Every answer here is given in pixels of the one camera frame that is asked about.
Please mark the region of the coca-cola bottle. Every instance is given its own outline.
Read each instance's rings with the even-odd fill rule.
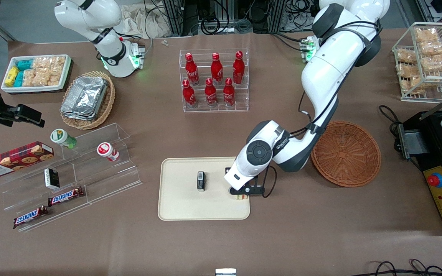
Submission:
[[[189,84],[189,80],[184,80],[182,82],[182,85],[184,86],[184,90],[182,91],[182,93],[184,94],[187,108],[196,108],[197,101],[195,100],[195,93],[193,92],[193,88]]]
[[[238,51],[235,54],[235,62],[233,63],[233,81],[236,84],[241,84],[243,81],[244,73],[245,63],[243,62],[243,52]]]
[[[230,108],[235,104],[235,88],[232,85],[233,81],[231,80],[231,77],[227,77],[224,83],[224,103],[226,104],[226,107]]]
[[[210,77],[206,79],[204,93],[206,93],[207,105],[210,108],[215,108],[218,105],[218,98],[216,98],[216,88],[213,86],[213,80]]]
[[[187,77],[192,85],[199,84],[199,71],[197,70],[197,64],[193,61],[191,53],[185,54],[185,60],[187,61],[185,65],[185,71],[187,72]]]
[[[214,85],[223,84],[223,65],[219,61],[219,54],[213,53],[213,63],[211,63],[211,75]]]

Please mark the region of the brown woven basket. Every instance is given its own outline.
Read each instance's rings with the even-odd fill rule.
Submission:
[[[379,173],[381,153],[373,136],[362,127],[333,121],[312,150],[312,161],[330,182],[359,187]]]
[[[114,105],[114,100],[115,100],[115,87],[114,87],[114,84],[112,83],[112,80],[110,79],[110,77],[107,74],[102,73],[102,72],[92,71],[92,72],[82,74],[81,77],[101,77],[104,80],[107,80],[107,82],[108,82],[107,91],[106,91],[107,94],[105,94],[105,96],[103,98],[102,106],[100,107],[100,111],[98,112],[98,117],[93,121],[85,121],[85,120],[71,119],[71,118],[65,117],[63,115],[63,113],[61,113],[61,118],[63,118],[63,121],[68,126],[75,127],[77,129],[82,129],[82,130],[93,129],[93,128],[96,128],[99,125],[103,124],[103,122],[105,122],[105,120],[109,116],[110,112],[112,111],[112,106]],[[72,85],[74,84],[74,82],[76,80],[77,80],[77,78],[75,80],[73,80],[73,82],[71,84],[69,84],[68,89],[66,90],[66,94],[64,95],[64,98],[63,98],[63,103],[69,94],[69,90],[71,89]]]

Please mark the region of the brown tablecloth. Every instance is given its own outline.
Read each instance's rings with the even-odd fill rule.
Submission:
[[[363,126],[376,139],[383,162],[377,178],[358,188],[326,181],[311,162],[283,173],[268,199],[253,197],[246,220],[163,222],[158,218],[161,162],[173,157],[235,156],[251,129],[273,119],[292,131],[307,118],[297,112],[302,93],[300,54],[270,35],[202,36],[155,40],[144,69],[113,78],[117,98],[104,125],[117,122],[130,134],[139,187],[55,222],[18,233],[0,194],[0,275],[211,275],[234,267],[239,275],[339,275],[373,271],[372,261],[410,268],[408,259],[442,267],[442,221],[422,174],[393,150],[386,104],[401,120],[433,105],[399,100],[391,47],[405,30],[384,30],[382,50],[354,68],[339,92],[333,120]],[[179,90],[181,49],[249,47],[250,110],[184,114]],[[91,43],[9,44],[10,56],[68,54],[71,77],[104,70]],[[5,95],[42,112],[45,128],[0,126],[0,152],[31,141],[50,143],[63,124],[62,94]],[[304,109],[312,110],[305,100]]]

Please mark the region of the clear acrylic shelf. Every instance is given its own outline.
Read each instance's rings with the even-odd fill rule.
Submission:
[[[28,232],[109,196],[140,185],[142,182],[139,179],[137,166],[130,160],[124,141],[128,137],[129,135],[116,123],[76,137],[75,148],[63,147],[63,158],[47,163],[44,167],[58,172],[61,188],[57,191],[45,187],[44,168],[30,171],[0,185],[0,190],[5,190],[3,192],[5,211],[13,213],[15,218],[42,205],[47,206],[48,198],[71,191],[76,187],[81,186],[84,192],[83,196],[47,207],[49,211],[47,215],[26,222],[17,229],[21,232]],[[105,141],[112,144],[119,152],[118,161],[112,162],[97,154],[97,146]]]
[[[211,77],[211,63],[212,54],[219,53],[219,60],[223,64],[223,76],[233,77],[233,62],[235,61],[235,53],[237,51],[243,52],[243,61],[245,63],[245,72],[241,84],[233,84],[235,88],[235,104],[232,107],[226,107],[223,101],[224,84],[216,85],[216,96],[218,98],[218,105],[211,108],[207,105],[206,96],[204,94],[205,83],[208,77]],[[195,92],[195,99],[198,102],[196,108],[187,108],[185,99],[182,95],[182,81],[187,78],[185,72],[185,54],[191,53],[195,64],[198,66],[200,81],[198,85],[193,85]],[[249,52],[247,48],[240,49],[190,49],[181,50],[179,56],[180,68],[180,95],[182,98],[182,105],[185,113],[190,112],[243,112],[249,110]]]

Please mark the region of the power switch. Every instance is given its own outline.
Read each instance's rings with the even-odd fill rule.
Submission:
[[[442,175],[437,172],[429,175],[427,183],[433,187],[442,187]]]

